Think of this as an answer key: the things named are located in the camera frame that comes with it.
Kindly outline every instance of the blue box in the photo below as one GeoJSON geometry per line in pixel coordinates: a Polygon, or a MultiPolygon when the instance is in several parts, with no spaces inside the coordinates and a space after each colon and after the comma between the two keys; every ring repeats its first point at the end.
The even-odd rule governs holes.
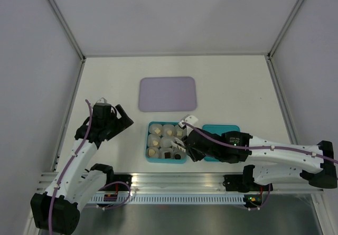
{"type": "Polygon", "coordinates": [[[170,121],[167,121],[167,122],[165,122],[165,121],[152,121],[151,123],[149,123],[148,129],[147,129],[147,136],[146,136],[146,149],[144,151],[144,155],[145,155],[147,161],[151,162],[151,163],[163,163],[163,164],[184,164],[186,162],[187,156],[183,159],[168,159],[168,158],[147,157],[147,149],[148,149],[147,142],[148,142],[148,136],[150,135],[149,127],[152,124],[161,124],[161,125],[171,124],[171,125],[176,126],[179,123],[173,123],[173,122],[170,122],[170,121]]]}
{"type": "MultiPolygon", "coordinates": [[[[213,125],[213,124],[207,124],[202,127],[203,130],[208,131],[212,134],[222,135],[223,133],[229,132],[229,131],[238,131],[240,132],[240,129],[237,125],[213,125]]],[[[205,161],[207,162],[219,162],[216,158],[213,157],[205,157],[205,161]]]]}
{"type": "MultiPolygon", "coordinates": [[[[144,155],[147,159],[148,162],[151,163],[162,163],[162,164],[184,164],[186,162],[187,156],[183,159],[165,159],[165,158],[150,158],[147,157],[147,142],[148,142],[148,136],[150,135],[149,133],[149,127],[152,124],[160,124],[160,125],[165,125],[165,124],[171,124],[176,126],[179,123],[174,123],[171,121],[152,121],[151,123],[149,123],[148,125],[148,129],[147,129],[147,136],[146,136],[146,148],[144,151],[144,155]]],[[[206,124],[202,127],[203,130],[208,131],[212,134],[218,134],[218,135],[222,135],[223,133],[229,132],[229,131],[238,131],[240,132],[240,128],[237,125],[217,125],[217,124],[206,124]]],[[[204,158],[205,161],[207,162],[219,162],[217,159],[213,158],[213,157],[205,157],[204,158]]]]}

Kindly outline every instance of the table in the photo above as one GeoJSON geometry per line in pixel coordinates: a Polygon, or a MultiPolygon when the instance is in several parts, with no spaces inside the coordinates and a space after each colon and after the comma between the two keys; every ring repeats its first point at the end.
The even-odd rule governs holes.
{"type": "Polygon", "coordinates": [[[121,104],[134,124],[101,144],[87,168],[111,165],[121,173],[242,172],[246,163],[149,163],[145,156],[150,121],[179,121],[186,114],[204,124],[238,125],[242,132],[289,143],[269,70],[263,55],[87,58],[60,153],[57,171],[69,155],[76,129],[88,117],[85,99],[92,105],[105,97],[121,104]],[[145,77],[190,76],[195,79],[198,107],[192,112],[141,112],[139,83],[145,77]]]}

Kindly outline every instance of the black bracket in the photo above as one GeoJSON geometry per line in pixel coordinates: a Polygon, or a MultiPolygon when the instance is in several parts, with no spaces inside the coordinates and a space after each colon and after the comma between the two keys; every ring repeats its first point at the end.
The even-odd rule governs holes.
{"type": "MultiPolygon", "coordinates": [[[[125,182],[126,184],[128,184],[129,186],[132,184],[132,178],[133,176],[130,174],[115,174],[114,178],[110,181],[111,182],[115,182],[115,181],[122,181],[125,182]]],[[[116,186],[115,185],[111,185],[108,186],[106,188],[104,188],[101,191],[115,191],[116,190],[116,186]]],[[[122,184],[118,184],[118,191],[120,192],[128,192],[128,188],[122,184]]]]}
{"type": "Polygon", "coordinates": [[[248,193],[250,191],[268,191],[269,185],[258,185],[254,182],[245,184],[243,182],[243,175],[242,174],[232,174],[232,175],[225,175],[223,186],[226,187],[227,192],[240,192],[240,193],[248,193]]]}
{"type": "MultiPolygon", "coordinates": [[[[52,197],[47,193],[35,193],[31,199],[31,208],[35,226],[39,229],[48,230],[49,206],[52,197]]],[[[64,235],[74,232],[80,220],[80,211],[77,203],[70,203],[63,196],[55,198],[53,206],[53,231],[64,235]]]]}
{"type": "MultiPolygon", "coordinates": [[[[77,129],[75,134],[76,140],[84,138],[88,128],[86,125],[88,121],[89,117],[77,129]]],[[[113,107],[107,103],[96,103],[93,107],[92,123],[87,140],[90,143],[95,143],[97,148],[99,148],[104,140],[109,141],[133,123],[121,105],[113,107]],[[121,115],[120,118],[117,118],[117,112],[121,115]]]]}
{"type": "MultiPolygon", "coordinates": [[[[329,158],[334,158],[333,146],[331,142],[321,141],[319,149],[323,151],[323,155],[329,158]]],[[[322,189],[336,189],[337,188],[337,172],[336,167],[332,161],[324,159],[321,164],[323,169],[321,172],[313,174],[307,171],[301,172],[301,177],[308,181],[311,186],[319,187],[322,189]]]]}
{"type": "Polygon", "coordinates": [[[246,208],[255,208],[263,204],[262,197],[257,196],[256,194],[244,195],[244,202],[244,207],[246,208]]]}

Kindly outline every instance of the white wall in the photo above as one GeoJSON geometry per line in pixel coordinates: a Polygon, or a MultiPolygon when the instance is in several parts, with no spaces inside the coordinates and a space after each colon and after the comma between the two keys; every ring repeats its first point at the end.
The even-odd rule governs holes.
{"type": "MultiPolygon", "coordinates": [[[[299,140],[330,140],[338,159],[338,0],[306,0],[275,56],[299,140]]],[[[338,222],[338,190],[327,191],[338,222]]]]}
{"type": "Polygon", "coordinates": [[[56,0],[90,55],[267,53],[297,0],[56,0]]]}
{"type": "Polygon", "coordinates": [[[22,234],[79,58],[46,0],[0,0],[0,233],[22,234]]]}

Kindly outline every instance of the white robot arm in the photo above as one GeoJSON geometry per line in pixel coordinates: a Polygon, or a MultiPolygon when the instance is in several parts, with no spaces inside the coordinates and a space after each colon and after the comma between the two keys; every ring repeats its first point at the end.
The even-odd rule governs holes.
{"type": "Polygon", "coordinates": [[[173,146],[185,151],[195,162],[210,156],[230,164],[248,163],[240,180],[237,175],[226,176],[225,185],[229,189],[249,192],[261,185],[294,179],[307,180],[310,185],[324,189],[337,188],[331,142],[321,141],[312,146],[279,144],[237,131],[219,136],[196,128],[197,122],[198,119],[192,115],[184,117],[179,126],[187,128],[187,136],[182,140],[176,139],[173,146]],[[256,161],[275,164],[250,165],[256,161]]]}
{"type": "Polygon", "coordinates": [[[31,208],[35,226],[64,235],[74,232],[80,213],[90,198],[102,187],[114,181],[111,166],[95,164],[87,177],[80,178],[101,143],[121,133],[134,122],[121,105],[112,107],[107,103],[96,103],[92,111],[91,126],[78,128],[67,162],[43,194],[35,193],[31,208]]]}

